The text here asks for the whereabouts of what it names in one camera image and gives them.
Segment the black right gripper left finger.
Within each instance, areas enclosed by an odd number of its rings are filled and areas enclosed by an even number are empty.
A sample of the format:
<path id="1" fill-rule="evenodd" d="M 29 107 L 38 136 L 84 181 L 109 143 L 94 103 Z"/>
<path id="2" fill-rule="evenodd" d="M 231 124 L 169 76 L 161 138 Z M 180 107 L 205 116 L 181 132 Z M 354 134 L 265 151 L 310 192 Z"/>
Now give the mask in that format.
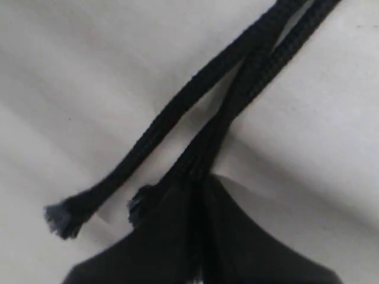
<path id="1" fill-rule="evenodd" d="M 74 266 L 64 283 L 192 283 L 200 252 L 192 184 L 146 185 L 129 204 L 133 231 Z"/>

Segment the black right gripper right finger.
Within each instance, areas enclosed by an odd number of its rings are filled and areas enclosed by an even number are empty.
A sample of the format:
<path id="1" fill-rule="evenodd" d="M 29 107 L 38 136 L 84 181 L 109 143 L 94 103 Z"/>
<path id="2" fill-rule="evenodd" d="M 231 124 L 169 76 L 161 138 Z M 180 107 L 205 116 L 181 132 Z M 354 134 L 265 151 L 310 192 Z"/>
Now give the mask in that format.
<path id="1" fill-rule="evenodd" d="M 337 283 L 337 274 L 290 249 L 253 221 L 209 176 L 202 190 L 210 235 L 204 283 Z"/>

